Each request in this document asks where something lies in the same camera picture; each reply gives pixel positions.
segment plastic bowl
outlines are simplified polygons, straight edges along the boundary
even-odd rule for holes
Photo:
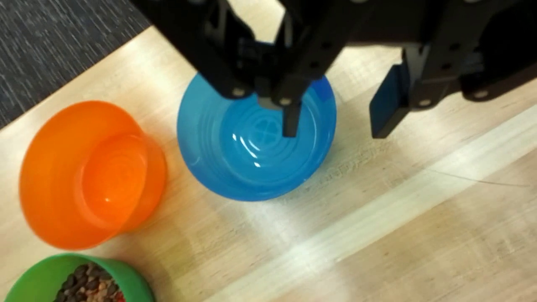
[[[21,171],[21,203],[44,241],[91,248],[147,221],[167,174],[160,145],[128,112],[86,100],[36,134]]]
[[[303,97],[296,137],[283,137],[283,110],[258,95],[222,97],[197,75],[182,100],[179,142],[192,174],[217,194],[261,201],[303,184],[325,161],[336,130],[336,98],[328,78]]]
[[[31,266],[11,288],[6,302],[54,300],[58,290],[80,265],[103,266],[120,285],[127,302],[153,302],[153,291],[145,276],[125,261],[76,253],[44,258]]]

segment wooden table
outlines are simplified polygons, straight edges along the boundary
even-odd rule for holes
[[[398,58],[345,50],[328,73],[340,119],[326,162],[283,197],[239,203],[185,167],[175,124],[195,70],[148,28],[0,130],[0,296],[63,251],[19,208],[33,135],[63,107],[106,98],[165,147],[170,181],[143,228],[83,253],[133,263],[159,300],[536,300],[537,82],[491,104],[449,97],[375,140],[368,104]]]

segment green bowl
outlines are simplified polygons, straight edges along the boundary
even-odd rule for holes
[[[148,281],[128,263],[80,253],[63,253],[38,261],[16,281],[6,302],[54,300],[70,273],[90,261],[115,278],[127,302],[155,302]]]

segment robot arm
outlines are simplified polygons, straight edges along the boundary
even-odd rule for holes
[[[534,0],[283,0],[276,43],[254,38],[227,0],[132,0],[226,97],[258,92],[296,135],[301,97],[345,46],[402,45],[372,100],[373,137],[462,90],[492,100],[537,75]]]

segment blue bowl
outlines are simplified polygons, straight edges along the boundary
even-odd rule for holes
[[[266,109],[258,95],[222,97],[197,75],[182,100],[179,142],[194,176],[231,199],[283,196],[313,176],[336,130],[336,98],[326,77],[303,97],[298,137],[283,135],[283,110]]]

